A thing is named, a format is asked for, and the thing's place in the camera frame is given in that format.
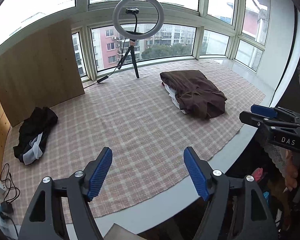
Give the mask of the person right hand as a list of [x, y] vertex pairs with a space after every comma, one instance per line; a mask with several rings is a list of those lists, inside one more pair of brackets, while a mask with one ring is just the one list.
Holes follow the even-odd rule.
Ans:
[[285, 175], [285, 186], [289, 191], [295, 189], [298, 185], [298, 167], [293, 164], [293, 152], [290, 150], [285, 151], [285, 162], [286, 162], [286, 175]]

